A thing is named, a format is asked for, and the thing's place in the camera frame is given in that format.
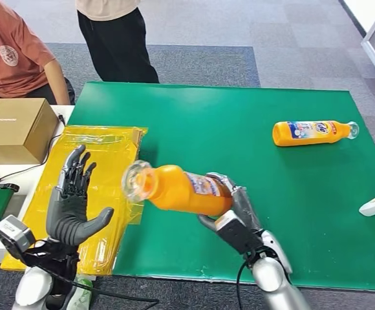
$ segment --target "white table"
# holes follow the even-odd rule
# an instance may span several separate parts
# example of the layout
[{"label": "white table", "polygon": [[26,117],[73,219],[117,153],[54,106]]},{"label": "white table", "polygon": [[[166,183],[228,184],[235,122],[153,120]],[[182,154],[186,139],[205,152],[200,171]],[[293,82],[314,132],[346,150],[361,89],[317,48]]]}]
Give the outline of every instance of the white table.
[{"label": "white table", "polygon": [[[66,122],[68,122],[71,113],[74,109],[74,106],[71,105],[54,105],[51,108],[57,114],[62,114]],[[64,125],[60,123],[55,133],[55,135],[63,132]],[[32,167],[33,165],[0,165],[0,177],[10,174],[11,172],[21,171],[23,169]],[[14,183],[20,187],[19,192],[15,193],[9,205],[8,206],[6,214],[14,214],[17,216],[18,219],[22,220],[25,212],[30,206],[31,199],[34,195],[38,182],[42,175],[45,165],[31,169],[27,172],[15,174],[14,176],[10,176],[5,178],[4,183]],[[5,247],[0,242],[0,262],[4,258],[4,254],[6,252]]]}]

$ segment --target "brown box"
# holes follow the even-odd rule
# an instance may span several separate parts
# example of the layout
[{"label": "brown box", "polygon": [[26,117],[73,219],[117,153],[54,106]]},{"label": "brown box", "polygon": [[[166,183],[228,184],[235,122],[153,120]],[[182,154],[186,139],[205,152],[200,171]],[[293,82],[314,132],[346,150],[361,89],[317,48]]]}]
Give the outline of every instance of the brown box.
[{"label": "brown box", "polygon": [[43,162],[58,123],[43,98],[0,99],[0,165]]}]

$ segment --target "yellow plastic bag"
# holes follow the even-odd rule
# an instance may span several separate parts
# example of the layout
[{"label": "yellow plastic bag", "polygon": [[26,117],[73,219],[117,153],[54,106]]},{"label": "yellow plastic bag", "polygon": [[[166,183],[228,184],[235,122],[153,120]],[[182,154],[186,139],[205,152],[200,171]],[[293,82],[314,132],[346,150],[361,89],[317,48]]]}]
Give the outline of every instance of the yellow plastic bag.
[{"label": "yellow plastic bag", "polygon": [[[111,274],[119,243],[126,226],[138,223],[142,206],[133,205],[121,191],[124,170],[135,160],[141,136],[147,129],[132,127],[67,126],[54,146],[30,207],[22,219],[35,237],[45,238],[45,218],[48,200],[58,181],[67,156],[78,145],[85,144],[91,153],[88,164],[95,161],[89,187],[87,217],[95,218],[104,207],[114,209],[107,227],[79,246],[77,272],[79,274]],[[5,255],[2,269],[20,270],[25,266]]]}]

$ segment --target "orange bottle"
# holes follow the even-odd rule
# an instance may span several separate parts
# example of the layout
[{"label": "orange bottle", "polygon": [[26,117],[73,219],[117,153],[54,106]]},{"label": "orange bottle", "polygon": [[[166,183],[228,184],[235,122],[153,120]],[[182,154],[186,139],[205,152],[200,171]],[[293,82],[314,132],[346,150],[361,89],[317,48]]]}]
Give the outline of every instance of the orange bottle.
[{"label": "orange bottle", "polygon": [[274,143],[279,147],[334,143],[342,138],[354,139],[358,125],[354,121],[347,124],[338,121],[280,121],[272,129]]},{"label": "orange bottle", "polygon": [[152,168],[137,160],[122,179],[123,191],[132,202],[148,199],[159,209],[218,216],[229,209],[231,192],[219,181],[184,172],[175,165]]}]

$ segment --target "orange t-shirt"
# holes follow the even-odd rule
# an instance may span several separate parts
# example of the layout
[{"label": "orange t-shirt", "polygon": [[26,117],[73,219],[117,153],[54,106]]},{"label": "orange t-shirt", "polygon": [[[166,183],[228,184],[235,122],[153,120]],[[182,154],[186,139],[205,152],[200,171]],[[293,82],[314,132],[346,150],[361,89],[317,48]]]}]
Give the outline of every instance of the orange t-shirt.
[{"label": "orange t-shirt", "polygon": [[23,97],[47,84],[43,67],[54,59],[22,18],[0,2],[0,97]]}]

